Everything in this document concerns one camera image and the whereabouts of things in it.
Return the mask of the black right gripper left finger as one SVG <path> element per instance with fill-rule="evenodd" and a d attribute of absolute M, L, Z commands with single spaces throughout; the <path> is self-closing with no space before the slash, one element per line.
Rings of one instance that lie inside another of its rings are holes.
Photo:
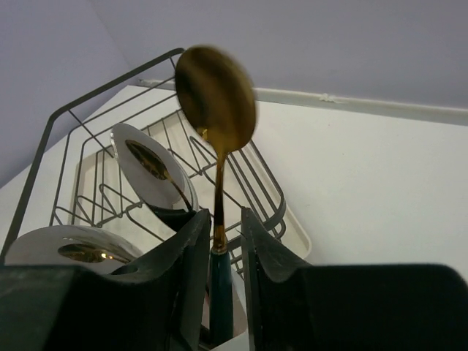
<path fill-rule="evenodd" d="M 108 274 L 81 265 L 1 268 L 3 350 L 196 350 L 211 218 Z"/>

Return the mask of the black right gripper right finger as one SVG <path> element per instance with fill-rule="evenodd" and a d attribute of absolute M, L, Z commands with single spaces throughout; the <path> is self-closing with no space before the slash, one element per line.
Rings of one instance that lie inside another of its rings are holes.
<path fill-rule="evenodd" d="M 241 211 L 251 350 L 465 350 L 467 283 L 440 264 L 311 265 Z"/>

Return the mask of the silver spoon pink handle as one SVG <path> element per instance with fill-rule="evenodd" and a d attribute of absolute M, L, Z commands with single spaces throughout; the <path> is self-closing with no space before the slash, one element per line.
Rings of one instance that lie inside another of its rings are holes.
<path fill-rule="evenodd" d="M 81 265 L 108 274 L 143 252 L 127 239 L 96 227 L 55 225 L 18 237 L 8 249 L 6 265 Z"/>

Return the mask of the silver spoon teal handle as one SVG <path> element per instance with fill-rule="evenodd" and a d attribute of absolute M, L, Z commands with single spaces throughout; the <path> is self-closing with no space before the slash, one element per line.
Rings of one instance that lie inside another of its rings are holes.
<path fill-rule="evenodd" d="M 200 209 L 186 171 L 164 146 L 132 125 L 115 124 L 110 142 L 135 194 L 161 222 L 179 231 Z"/>

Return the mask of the gold spoon green handle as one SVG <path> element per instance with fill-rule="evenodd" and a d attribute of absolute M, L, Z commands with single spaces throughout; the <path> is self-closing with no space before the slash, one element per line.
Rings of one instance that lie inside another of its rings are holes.
<path fill-rule="evenodd" d="M 233 283 L 224 224 L 224 166 L 242 149 L 257 123 L 252 82 L 228 53 L 210 45 L 185 50 L 175 66 L 175 89 L 194 131 L 216 153 L 214 236 L 210 256 L 209 332 L 219 346 L 233 337 Z"/>

